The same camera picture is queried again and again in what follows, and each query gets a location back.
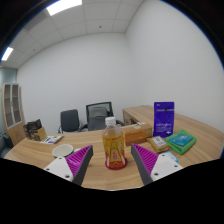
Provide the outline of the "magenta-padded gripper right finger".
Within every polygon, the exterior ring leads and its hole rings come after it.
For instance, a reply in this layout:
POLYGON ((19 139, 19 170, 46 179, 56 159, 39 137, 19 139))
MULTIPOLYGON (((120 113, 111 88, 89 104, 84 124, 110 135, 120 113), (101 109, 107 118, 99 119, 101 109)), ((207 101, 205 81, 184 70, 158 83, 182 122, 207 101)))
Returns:
POLYGON ((148 185, 182 169, 167 153, 160 155, 140 145, 131 145, 131 154, 137 164, 144 185, 148 185))

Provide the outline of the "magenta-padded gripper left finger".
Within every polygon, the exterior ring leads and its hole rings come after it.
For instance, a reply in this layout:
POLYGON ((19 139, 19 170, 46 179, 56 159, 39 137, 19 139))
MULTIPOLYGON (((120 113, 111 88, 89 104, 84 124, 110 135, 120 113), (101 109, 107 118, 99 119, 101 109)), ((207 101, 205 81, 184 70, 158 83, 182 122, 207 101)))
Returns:
POLYGON ((92 156, 93 146, 89 145, 67 157, 57 157, 44 170, 81 186, 92 156))

